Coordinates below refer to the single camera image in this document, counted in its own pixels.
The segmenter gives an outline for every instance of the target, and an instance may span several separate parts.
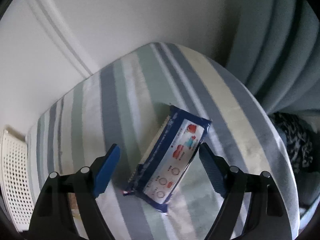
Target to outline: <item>gray curtain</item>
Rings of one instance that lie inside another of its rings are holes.
[[[320,114],[319,20],[306,0],[244,0],[226,68],[265,111]]]

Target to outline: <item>striped fabric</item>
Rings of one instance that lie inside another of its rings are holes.
[[[284,145],[257,101],[228,71],[183,46],[152,43],[81,82],[56,102],[28,133],[28,165],[34,201],[48,174],[90,166],[113,143],[121,158],[107,190],[97,199],[116,239],[198,239],[208,233],[223,199],[214,192],[198,157],[176,189],[167,214],[135,196],[122,196],[169,104],[211,119],[206,142],[230,165],[270,171],[299,228],[298,195]],[[246,195],[233,236],[241,233]]]

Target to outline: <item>white plastic basket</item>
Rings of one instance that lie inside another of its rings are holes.
[[[18,231],[29,229],[34,208],[28,179],[28,148],[4,130],[0,147],[0,183],[5,206]]]

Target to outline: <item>blue wrapper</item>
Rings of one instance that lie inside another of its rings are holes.
[[[129,180],[124,195],[136,195],[167,212],[172,192],[206,136],[211,121],[170,106],[170,115]]]

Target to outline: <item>silver screw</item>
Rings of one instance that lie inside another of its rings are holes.
[[[233,173],[237,173],[239,171],[239,168],[236,166],[230,166],[230,171]]]
[[[83,167],[82,169],[81,169],[81,173],[87,173],[87,172],[89,172],[89,167]]]
[[[264,177],[266,177],[266,178],[269,178],[269,177],[271,176],[270,172],[268,172],[268,171],[263,171],[263,172],[262,172],[262,175],[263,175]]]
[[[56,172],[54,171],[54,172],[51,172],[51,173],[50,173],[49,177],[50,177],[51,179],[53,179],[53,178],[57,177],[57,175],[58,175],[58,173],[56,173]]]

